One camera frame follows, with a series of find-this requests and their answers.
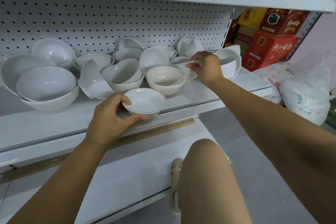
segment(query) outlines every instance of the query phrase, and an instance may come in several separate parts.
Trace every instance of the leg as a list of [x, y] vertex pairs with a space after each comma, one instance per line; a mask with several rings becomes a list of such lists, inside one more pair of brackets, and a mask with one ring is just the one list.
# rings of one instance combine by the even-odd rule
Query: leg
[[190, 147], [177, 194], [182, 224], [252, 224], [225, 154], [209, 139]]

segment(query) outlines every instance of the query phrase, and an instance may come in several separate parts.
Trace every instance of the perforated back panel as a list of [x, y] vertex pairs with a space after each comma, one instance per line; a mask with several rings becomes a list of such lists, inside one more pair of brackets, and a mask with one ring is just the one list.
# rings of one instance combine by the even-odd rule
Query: perforated back panel
[[223, 45], [232, 6], [156, 0], [0, 0], [0, 53], [30, 53], [42, 38], [58, 38], [79, 55], [118, 49], [142, 37], [146, 47], [176, 48], [195, 35], [206, 50]]

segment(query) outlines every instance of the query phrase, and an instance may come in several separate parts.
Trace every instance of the tiled floor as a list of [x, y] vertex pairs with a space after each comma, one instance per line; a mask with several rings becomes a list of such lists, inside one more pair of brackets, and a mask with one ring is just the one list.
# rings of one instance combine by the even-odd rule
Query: tiled floor
[[[255, 224], [317, 224], [226, 108], [199, 117], [232, 160], [232, 169]], [[323, 127], [335, 132], [326, 124]], [[179, 224], [180, 218], [171, 213], [166, 197], [114, 222], [125, 223]]]

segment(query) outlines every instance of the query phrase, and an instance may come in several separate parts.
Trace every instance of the white plastic bag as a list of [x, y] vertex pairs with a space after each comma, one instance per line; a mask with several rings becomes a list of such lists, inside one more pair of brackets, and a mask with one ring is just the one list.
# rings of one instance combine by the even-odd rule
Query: white plastic bag
[[256, 76], [268, 81], [273, 86], [272, 98], [270, 101], [276, 104], [284, 105], [282, 102], [279, 86], [280, 82], [292, 76], [292, 71], [288, 68], [289, 61], [278, 62], [267, 67], [263, 67], [253, 71]]
[[308, 72], [299, 72], [280, 83], [286, 107], [305, 119], [322, 125], [330, 108], [331, 69], [325, 58]]

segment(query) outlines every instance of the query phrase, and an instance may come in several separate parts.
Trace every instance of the right hand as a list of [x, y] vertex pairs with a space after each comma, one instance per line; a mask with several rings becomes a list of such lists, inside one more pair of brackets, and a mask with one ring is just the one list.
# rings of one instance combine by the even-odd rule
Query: right hand
[[202, 65], [196, 63], [188, 63], [187, 67], [195, 70], [201, 82], [209, 87], [213, 82], [218, 79], [224, 78], [221, 70], [219, 58], [210, 52], [197, 52], [191, 57], [190, 61], [200, 60]]

